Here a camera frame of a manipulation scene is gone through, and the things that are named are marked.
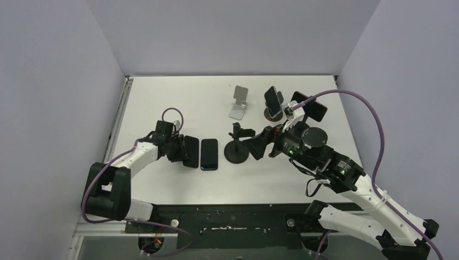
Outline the black smartphone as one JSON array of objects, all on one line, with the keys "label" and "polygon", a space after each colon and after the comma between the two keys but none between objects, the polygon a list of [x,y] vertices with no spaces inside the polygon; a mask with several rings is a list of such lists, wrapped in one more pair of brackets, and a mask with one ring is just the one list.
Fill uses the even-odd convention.
[{"label": "black smartphone", "polygon": [[203,171],[214,171],[218,169],[217,139],[203,139],[201,141],[200,168]]}]

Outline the white folding phone stand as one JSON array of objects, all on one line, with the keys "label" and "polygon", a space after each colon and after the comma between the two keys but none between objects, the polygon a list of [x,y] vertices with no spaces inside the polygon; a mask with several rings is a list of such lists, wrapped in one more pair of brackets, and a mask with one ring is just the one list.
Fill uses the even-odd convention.
[{"label": "white folding phone stand", "polygon": [[229,117],[236,120],[242,120],[247,108],[248,88],[235,86],[232,103],[232,108],[229,112]]}]

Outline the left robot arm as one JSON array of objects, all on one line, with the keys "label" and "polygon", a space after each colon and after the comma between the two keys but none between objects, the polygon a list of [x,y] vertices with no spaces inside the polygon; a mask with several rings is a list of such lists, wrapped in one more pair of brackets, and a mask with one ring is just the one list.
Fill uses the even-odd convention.
[{"label": "left robot arm", "polygon": [[154,206],[133,199],[131,179],[146,166],[166,157],[170,162],[189,159],[185,137],[179,132],[180,123],[159,120],[155,130],[135,140],[133,147],[109,162],[91,165],[81,202],[81,214],[88,223],[100,217],[99,223],[111,220],[139,220],[146,232],[160,226],[160,217],[153,213]]}]

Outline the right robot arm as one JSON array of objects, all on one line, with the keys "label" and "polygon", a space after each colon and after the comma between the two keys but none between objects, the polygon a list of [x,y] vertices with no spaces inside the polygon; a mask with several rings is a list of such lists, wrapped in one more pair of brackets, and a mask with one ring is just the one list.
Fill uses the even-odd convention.
[{"label": "right robot arm", "polygon": [[314,200],[304,217],[309,230],[323,228],[358,238],[379,249],[387,259],[427,259],[431,250],[428,240],[436,236],[438,224],[410,214],[386,191],[373,187],[371,177],[352,159],[329,147],[327,139],[324,130],[300,123],[289,130],[283,125],[268,126],[243,144],[256,160],[272,144],[270,157],[288,156],[301,173],[351,200],[369,215],[363,218]]}]

